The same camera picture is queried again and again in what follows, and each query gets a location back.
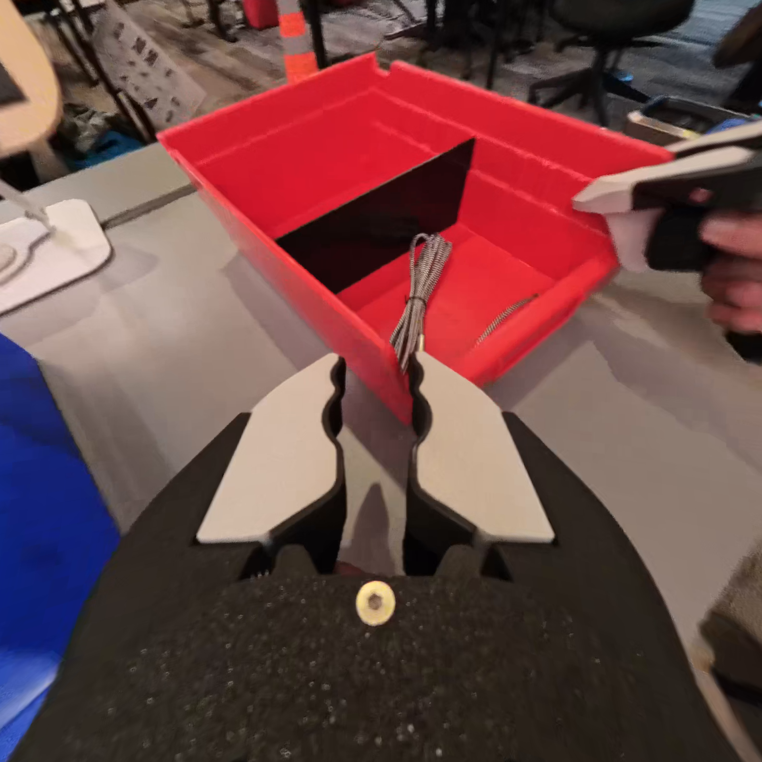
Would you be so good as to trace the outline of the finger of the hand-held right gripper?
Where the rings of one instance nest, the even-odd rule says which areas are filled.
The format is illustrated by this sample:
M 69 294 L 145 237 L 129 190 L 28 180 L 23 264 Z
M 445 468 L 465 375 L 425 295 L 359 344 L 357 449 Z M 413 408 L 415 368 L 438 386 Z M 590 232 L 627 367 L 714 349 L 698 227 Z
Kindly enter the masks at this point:
M 760 150 L 718 148 L 661 165 L 602 176 L 579 192 L 571 203 L 576 211 L 604 218 L 622 268 L 632 272 L 654 271 L 646 263 L 645 247 L 662 211 L 634 210 L 635 186 L 643 181 L 716 169 L 760 169 Z
M 751 150 L 761 149 L 761 121 L 753 120 L 738 127 L 687 139 L 666 146 L 676 158 L 692 156 L 718 148 L 739 147 Z

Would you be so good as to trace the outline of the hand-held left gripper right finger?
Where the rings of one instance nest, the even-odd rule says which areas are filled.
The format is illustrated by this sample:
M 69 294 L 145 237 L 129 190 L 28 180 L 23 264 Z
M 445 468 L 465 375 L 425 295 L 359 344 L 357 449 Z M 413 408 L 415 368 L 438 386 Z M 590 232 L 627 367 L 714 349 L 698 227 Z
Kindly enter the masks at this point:
M 486 543 L 550 544 L 556 534 L 498 404 L 424 350 L 408 365 L 415 434 L 408 486 L 443 529 Z

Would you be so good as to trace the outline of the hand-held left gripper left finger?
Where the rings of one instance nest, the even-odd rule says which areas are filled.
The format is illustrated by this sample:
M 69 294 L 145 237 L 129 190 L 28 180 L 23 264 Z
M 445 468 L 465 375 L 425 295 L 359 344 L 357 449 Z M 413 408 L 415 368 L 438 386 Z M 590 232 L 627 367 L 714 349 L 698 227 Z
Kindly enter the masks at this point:
M 251 410 L 196 541 L 337 546 L 347 518 L 342 428 L 346 363 L 329 353 Z

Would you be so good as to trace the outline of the blue storage bin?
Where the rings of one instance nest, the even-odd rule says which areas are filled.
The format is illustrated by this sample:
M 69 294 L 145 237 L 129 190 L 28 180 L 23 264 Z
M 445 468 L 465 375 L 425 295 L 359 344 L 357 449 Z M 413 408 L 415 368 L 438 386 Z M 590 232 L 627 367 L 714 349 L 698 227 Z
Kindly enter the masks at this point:
M 35 358 L 1 337 L 1 760 L 40 711 L 119 543 Z

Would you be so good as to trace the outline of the red storage bin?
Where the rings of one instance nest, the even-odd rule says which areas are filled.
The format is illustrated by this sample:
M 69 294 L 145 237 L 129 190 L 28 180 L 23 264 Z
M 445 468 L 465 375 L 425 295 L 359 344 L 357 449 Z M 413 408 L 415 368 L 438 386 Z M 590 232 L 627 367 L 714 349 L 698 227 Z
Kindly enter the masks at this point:
M 572 198 L 662 147 L 451 77 L 361 56 L 160 134 L 238 250 L 402 422 L 412 400 L 389 342 L 408 251 L 338 294 L 282 235 L 475 138 L 425 348 L 477 386 L 497 381 L 614 275 L 602 218 Z

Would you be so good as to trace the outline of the grey desk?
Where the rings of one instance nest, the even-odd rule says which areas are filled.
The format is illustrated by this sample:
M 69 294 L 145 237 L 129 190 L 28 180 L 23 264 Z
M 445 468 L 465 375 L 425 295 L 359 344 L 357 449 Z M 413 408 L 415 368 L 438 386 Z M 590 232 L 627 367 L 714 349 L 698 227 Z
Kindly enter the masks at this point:
M 38 353 L 128 540 L 174 541 L 243 411 L 325 348 L 195 194 L 116 231 L 90 283 L 2 320 Z M 695 277 L 621 273 L 489 388 L 556 531 L 476 578 L 234 581 L 162 556 L 157 635 L 35 722 L 31 760 L 741 760 L 681 637 L 760 535 L 760 369 Z

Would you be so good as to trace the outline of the person's right hand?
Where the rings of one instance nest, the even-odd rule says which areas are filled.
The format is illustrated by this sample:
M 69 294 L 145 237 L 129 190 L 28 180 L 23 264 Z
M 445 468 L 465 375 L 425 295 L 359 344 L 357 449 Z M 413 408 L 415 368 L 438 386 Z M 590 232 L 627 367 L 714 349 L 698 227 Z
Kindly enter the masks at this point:
M 761 215 L 711 214 L 700 238 L 717 252 L 701 281 L 710 319 L 729 331 L 760 333 Z

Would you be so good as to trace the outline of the silver metal tray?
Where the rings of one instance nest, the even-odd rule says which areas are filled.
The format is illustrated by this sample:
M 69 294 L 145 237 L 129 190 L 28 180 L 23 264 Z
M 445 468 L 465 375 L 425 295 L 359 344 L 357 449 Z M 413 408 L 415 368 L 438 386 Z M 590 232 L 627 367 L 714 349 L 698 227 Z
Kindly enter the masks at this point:
M 628 113 L 623 134 L 657 146 L 669 146 L 758 119 L 757 114 L 742 114 L 685 98 L 658 96 Z

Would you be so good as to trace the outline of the black office chair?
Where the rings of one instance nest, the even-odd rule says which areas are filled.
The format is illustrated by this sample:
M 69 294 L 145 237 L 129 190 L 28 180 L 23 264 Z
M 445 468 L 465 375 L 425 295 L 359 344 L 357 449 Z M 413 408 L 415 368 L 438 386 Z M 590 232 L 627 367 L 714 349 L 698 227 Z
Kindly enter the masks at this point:
M 609 126 L 607 96 L 612 94 L 636 104 L 646 104 L 650 97 L 617 76 L 618 62 L 627 50 L 657 46 L 651 38 L 668 33 L 691 15 L 693 1 L 558 1 L 551 16 L 572 33 L 556 46 L 594 51 L 591 66 L 530 85 L 527 102 L 553 109 L 574 96 L 580 96 L 580 108 L 592 107 L 597 123 Z

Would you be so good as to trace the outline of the white folding stand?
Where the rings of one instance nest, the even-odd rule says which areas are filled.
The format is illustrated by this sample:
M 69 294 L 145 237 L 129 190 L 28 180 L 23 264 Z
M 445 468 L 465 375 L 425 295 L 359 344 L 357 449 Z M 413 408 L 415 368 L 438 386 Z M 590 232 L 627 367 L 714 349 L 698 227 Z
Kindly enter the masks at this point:
M 49 206 L 1 182 L 2 196 L 22 215 L 1 224 L 1 315 L 89 277 L 112 245 L 90 204 L 68 199 Z

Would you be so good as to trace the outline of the orange traffic cone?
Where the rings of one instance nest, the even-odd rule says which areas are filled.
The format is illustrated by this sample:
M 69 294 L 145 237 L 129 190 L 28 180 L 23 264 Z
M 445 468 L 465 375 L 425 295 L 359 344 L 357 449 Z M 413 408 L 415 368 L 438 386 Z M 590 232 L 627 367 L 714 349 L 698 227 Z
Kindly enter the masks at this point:
M 287 83 L 296 84 L 319 71 L 310 30 L 300 1 L 276 1 L 276 6 Z

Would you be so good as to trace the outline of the white printed sheet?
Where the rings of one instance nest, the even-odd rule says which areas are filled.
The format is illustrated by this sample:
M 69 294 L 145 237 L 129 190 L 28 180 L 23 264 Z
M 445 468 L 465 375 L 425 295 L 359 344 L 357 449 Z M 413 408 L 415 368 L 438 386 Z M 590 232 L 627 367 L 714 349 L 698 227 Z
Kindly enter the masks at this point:
M 194 118 L 205 91 L 118 3 L 104 2 L 91 39 L 109 81 L 140 107 L 155 131 Z

